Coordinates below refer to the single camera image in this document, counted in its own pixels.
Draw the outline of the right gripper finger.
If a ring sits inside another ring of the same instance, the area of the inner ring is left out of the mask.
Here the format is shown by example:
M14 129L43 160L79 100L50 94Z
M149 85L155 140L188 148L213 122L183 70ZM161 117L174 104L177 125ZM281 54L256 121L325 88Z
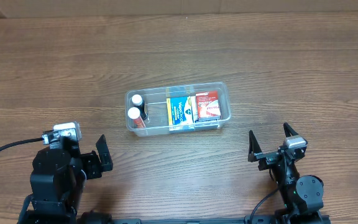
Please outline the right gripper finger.
M253 130L249 131L249 154L258 154L261 153L262 150L259 146L259 143L253 133Z
M288 123L283 124L283 129L287 138L298 135L298 133Z

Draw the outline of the orange tube white cap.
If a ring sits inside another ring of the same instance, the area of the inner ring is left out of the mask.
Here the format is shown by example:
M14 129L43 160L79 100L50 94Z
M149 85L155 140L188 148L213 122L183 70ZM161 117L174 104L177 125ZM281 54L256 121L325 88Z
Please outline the orange tube white cap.
M145 128L144 120L141 117L140 110L136 107L131 107L127 112L128 117L133 120L137 128Z

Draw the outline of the red white small box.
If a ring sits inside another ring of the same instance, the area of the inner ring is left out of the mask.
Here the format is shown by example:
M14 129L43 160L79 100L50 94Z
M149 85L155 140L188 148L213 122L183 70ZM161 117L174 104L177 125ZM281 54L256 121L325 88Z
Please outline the red white small box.
M219 96L216 90L198 92L195 96L198 121L211 121L221 118Z

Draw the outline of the black bottle white cap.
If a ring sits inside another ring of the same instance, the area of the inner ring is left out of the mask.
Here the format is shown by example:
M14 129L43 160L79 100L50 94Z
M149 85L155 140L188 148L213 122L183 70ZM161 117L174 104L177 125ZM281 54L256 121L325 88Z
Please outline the black bottle white cap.
M134 95L132 96L131 101L132 104L139 109L141 118L143 120L148 119L147 107L143 97L140 95Z

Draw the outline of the white blue bandage box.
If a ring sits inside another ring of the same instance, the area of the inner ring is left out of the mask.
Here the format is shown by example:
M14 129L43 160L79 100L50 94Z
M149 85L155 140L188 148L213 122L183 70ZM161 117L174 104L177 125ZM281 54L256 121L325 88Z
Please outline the white blue bandage box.
M196 102L196 96L191 96L191 108L192 108L192 115L193 115L193 122L198 122L198 106Z

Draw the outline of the blue yellow VapoDrops box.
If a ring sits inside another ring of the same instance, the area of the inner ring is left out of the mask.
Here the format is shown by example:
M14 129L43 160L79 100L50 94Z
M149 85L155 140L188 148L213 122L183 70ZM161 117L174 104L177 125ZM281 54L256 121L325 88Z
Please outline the blue yellow VapoDrops box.
M182 126L193 124L190 96L167 98L168 124Z

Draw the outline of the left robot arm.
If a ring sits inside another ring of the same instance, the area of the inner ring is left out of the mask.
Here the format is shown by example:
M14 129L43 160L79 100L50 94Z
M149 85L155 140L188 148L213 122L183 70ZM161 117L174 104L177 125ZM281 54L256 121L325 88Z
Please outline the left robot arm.
M82 154L76 137L48 135L49 146L32 162L32 194L19 214L19 223L112 223L107 213L85 212L77 217L85 183L109 172L113 163L105 135L96 142L96 151Z

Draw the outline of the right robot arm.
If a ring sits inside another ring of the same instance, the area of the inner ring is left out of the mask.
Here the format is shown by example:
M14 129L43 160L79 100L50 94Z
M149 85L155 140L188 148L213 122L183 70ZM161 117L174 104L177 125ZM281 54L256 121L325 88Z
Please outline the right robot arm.
M249 131L248 161L258 162L258 169L268 170L277 188L266 195L244 219L245 223L330 223L322 215L324 183L315 175L301 176L295 162L304 158L308 141L288 123L283 124L285 139L275 152L264 153L253 131ZM267 199L280 193L284 208L273 215L257 215Z

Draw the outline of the clear plastic container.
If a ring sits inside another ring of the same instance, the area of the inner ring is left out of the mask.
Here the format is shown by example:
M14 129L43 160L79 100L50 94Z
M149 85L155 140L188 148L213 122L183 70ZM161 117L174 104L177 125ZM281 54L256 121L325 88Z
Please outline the clear plastic container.
M126 126L140 137L218 129L230 118L229 95L222 82L126 93Z

